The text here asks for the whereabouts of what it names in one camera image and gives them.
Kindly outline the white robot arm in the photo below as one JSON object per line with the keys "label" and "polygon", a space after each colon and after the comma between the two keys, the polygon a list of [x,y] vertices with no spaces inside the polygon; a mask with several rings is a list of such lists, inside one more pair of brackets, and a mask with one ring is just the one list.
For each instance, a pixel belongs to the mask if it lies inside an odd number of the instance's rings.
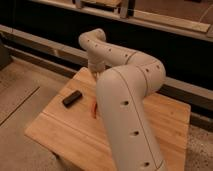
{"label": "white robot arm", "polygon": [[146,117],[143,99],[158,91],[166,72],[160,60],[110,44],[103,30],[79,36],[89,70],[98,76],[96,99],[118,171],[167,171]]}

